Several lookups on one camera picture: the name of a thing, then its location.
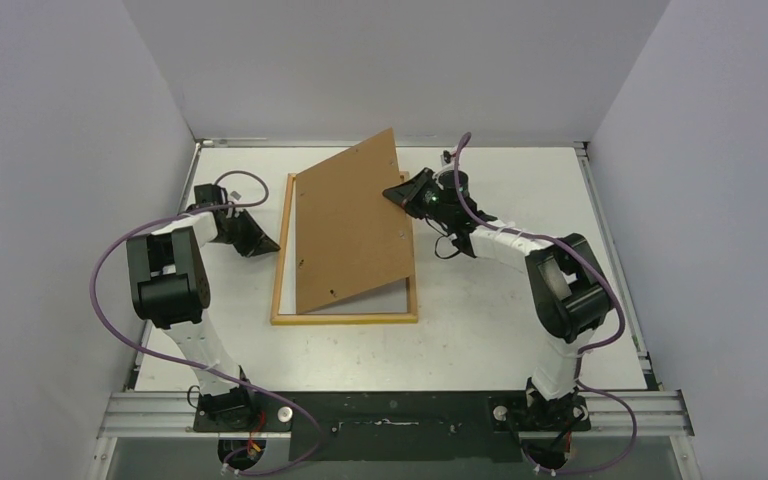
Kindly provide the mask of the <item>brown cardboard backing board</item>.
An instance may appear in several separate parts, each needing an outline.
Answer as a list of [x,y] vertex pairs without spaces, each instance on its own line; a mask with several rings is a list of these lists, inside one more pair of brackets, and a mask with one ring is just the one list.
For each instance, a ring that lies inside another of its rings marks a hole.
[[410,220],[384,190],[402,182],[383,130],[295,176],[295,305],[309,313],[415,273]]

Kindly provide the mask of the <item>sky and building photo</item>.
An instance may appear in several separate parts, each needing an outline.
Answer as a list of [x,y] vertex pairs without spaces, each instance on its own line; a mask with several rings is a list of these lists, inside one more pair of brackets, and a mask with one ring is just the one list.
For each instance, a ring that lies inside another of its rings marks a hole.
[[300,313],[296,307],[296,270],[297,270],[297,258],[296,258],[296,242],[295,242],[295,195],[293,203],[293,217],[294,225],[290,230],[290,248],[287,258],[287,267],[289,271],[285,277],[286,286],[284,287],[284,294],[288,295],[281,305],[282,313],[337,313],[337,312],[404,312],[405,308],[405,293],[403,287],[403,280],[399,280],[387,285],[382,285],[373,290],[364,292],[362,294],[340,299],[325,307],[315,309],[309,312]]

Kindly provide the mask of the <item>yellow picture frame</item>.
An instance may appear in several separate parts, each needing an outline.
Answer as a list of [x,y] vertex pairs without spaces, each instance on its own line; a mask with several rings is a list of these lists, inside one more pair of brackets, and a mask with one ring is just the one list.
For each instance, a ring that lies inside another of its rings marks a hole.
[[288,252],[291,250],[290,230],[294,225],[293,203],[295,195],[296,174],[289,173],[285,184],[283,210],[280,226],[280,252],[277,254],[275,275],[272,288],[269,322],[272,326],[313,326],[313,325],[387,325],[387,324],[416,324],[419,320],[419,301],[416,274],[403,281],[405,293],[404,312],[337,312],[337,313],[282,313],[282,301],[288,297],[284,294]]

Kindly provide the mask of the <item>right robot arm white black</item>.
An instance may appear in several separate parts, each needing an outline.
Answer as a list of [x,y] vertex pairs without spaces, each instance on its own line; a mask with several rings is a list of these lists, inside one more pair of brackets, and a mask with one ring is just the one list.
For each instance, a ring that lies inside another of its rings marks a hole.
[[438,225],[461,254],[495,260],[525,275],[545,331],[525,388],[525,423],[537,431],[584,430],[589,412],[579,395],[580,351],[613,305],[600,284],[601,268],[587,240],[571,234],[558,243],[532,240],[478,208],[469,177],[425,168],[383,190],[410,217]]

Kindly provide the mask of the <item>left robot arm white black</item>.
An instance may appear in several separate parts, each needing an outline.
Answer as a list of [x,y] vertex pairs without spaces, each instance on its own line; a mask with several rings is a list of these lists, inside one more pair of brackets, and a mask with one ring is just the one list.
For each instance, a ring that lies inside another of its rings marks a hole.
[[248,430],[261,419],[261,409],[209,318],[211,287],[201,250],[226,244],[250,258],[281,248],[247,210],[231,208],[225,188],[202,184],[194,194],[183,218],[126,241],[132,303],[140,319],[175,343],[194,372],[198,413],[228,429]]

